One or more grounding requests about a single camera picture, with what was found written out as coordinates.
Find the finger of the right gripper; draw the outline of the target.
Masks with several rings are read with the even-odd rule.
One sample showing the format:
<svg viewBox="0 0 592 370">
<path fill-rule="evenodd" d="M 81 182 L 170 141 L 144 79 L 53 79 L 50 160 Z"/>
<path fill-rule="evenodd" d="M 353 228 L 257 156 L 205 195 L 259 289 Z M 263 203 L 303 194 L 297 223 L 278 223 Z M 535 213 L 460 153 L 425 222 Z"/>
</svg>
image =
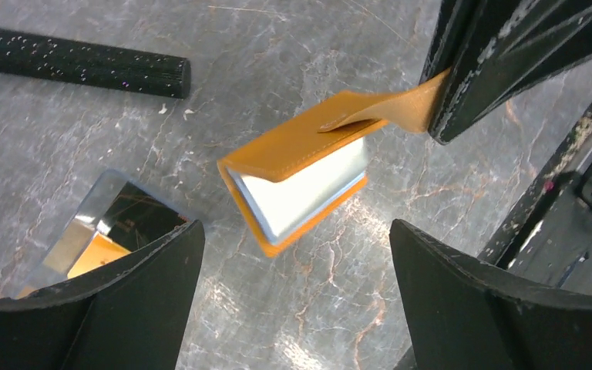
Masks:
<svg viewBox="0 0 592 370">
<path fill-rule="evenodd" d="M 509 98 L 592 59 L 592 1 L 464 2 L 462 38 L 428 129 L 442 144 Z"/>
<path fill-rule="evenodd" d="M 457 38 L 462 38 L 464 18 L 464 1 L 442 1 L 420 83 L 430 80 L 452 65 L 457 50 Z"/>
</svg>

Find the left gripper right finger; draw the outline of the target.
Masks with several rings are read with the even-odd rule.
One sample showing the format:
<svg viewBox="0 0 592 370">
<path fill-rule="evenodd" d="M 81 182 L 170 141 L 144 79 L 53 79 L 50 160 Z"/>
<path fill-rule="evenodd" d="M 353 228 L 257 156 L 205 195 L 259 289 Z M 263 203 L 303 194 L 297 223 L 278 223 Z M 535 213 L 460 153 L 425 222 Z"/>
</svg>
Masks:
<svg viewBox="0 0 592 370">
<path fill-rule="evenodd" d="M 420 369 L 592 369 L 592 296 L 518 277 L 408 222 L 389 233 Z"/>
</svg>

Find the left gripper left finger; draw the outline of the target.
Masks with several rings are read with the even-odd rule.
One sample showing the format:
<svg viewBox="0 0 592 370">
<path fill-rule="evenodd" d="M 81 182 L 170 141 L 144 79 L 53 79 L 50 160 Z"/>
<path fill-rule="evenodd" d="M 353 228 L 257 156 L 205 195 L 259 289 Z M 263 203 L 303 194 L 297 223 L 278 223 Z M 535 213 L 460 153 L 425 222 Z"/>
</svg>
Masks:
<svg viewBox="0 0 592 370">
<path fill-rule="evenodd" d="M 173 369 L 205 245 L 199 221 L 20 299 L 0 299 L 0 369 Z"/>
</svg>

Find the orange leather card holder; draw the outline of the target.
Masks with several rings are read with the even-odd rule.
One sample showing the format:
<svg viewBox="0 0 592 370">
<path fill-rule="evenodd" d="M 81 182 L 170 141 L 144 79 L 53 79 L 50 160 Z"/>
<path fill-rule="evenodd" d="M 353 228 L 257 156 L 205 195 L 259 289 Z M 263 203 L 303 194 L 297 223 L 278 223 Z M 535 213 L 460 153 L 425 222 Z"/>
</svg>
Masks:
<svg viewBox="0 0 592 370">
<path fill-rule="evenodd" d="M 426 132 L 448 74 L 404 92 L 341 91 L 219 159 L 265 255 L 280 254 L 363 188 L 367 135 L 389 123 Z"/>
</svg>

